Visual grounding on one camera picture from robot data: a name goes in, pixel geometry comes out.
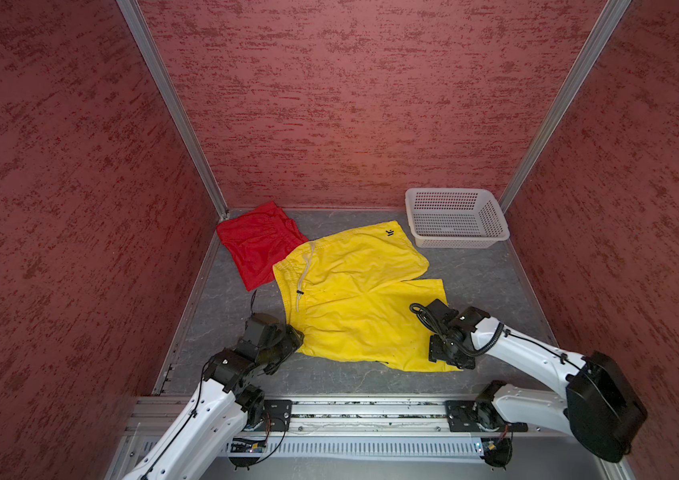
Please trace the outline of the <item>yellow shorts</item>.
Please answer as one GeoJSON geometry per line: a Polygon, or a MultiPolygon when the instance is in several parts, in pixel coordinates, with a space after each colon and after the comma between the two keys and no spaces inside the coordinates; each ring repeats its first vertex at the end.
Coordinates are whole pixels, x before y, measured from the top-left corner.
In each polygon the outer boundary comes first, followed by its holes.
{"type": "Polygon", "coordinates": [[[304,336],[301,354],[450,372],[429,361],[431,331],[409,309],[447,299],[443,281],[425,278],[427,270],[429,260],[397,221],[309,241],[273,268],[286,320],[304,336]]]}

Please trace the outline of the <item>red shorts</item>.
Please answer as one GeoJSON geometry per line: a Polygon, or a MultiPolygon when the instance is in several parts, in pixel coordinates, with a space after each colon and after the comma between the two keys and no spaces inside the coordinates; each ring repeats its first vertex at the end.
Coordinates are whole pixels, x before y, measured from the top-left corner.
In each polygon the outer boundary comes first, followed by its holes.
{"type": "Polygon", "coordinates": [[[273,267],[309,239],[275,202],[259,206],[217,227],[248,291],[275,280],[273,267]]]}

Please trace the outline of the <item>white plastic laundry basket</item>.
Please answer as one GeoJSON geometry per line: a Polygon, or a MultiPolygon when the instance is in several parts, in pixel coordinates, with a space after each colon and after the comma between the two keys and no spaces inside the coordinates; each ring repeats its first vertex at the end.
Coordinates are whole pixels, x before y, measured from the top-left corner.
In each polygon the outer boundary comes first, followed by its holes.
{"type": "Polygon", "coordinates": [[[511,237],[499,202],[487,190],[411,188],[405,209],[419,248],[485,249],[511,237]]]}

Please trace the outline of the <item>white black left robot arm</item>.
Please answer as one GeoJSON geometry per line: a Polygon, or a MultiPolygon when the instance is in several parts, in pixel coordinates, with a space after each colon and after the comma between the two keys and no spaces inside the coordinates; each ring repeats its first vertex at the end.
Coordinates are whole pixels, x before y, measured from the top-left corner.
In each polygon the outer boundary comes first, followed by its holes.
{"type": "Polygon", "coordinates": [[[247,326],[233,348],[213,355],[182,413],[128,479],[199,479],[224,447],[265,412],[265,393],[252,383],[275,373],[303,345],[304,334],[284,324],[247,326]]]}

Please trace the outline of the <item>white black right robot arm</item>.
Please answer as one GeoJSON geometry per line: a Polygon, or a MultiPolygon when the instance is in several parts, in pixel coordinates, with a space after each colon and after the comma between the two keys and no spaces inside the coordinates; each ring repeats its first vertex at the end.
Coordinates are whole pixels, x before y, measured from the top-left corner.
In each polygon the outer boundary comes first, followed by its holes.
{"type": "Polygon", "coordinates": [[[409,310],[431,333],[429,361],[466,370],[489,355],[545,386],[493,381],[471,401],[447,402],[451,430],[497,434],[483,444],[485,463],[506,466],[511,436],[529,425],[571,435],[606,462],[619,463],[631,452],[647,410],[613,358],[557,348],[475,307],[459,312],[435,300],[409,310]]]}

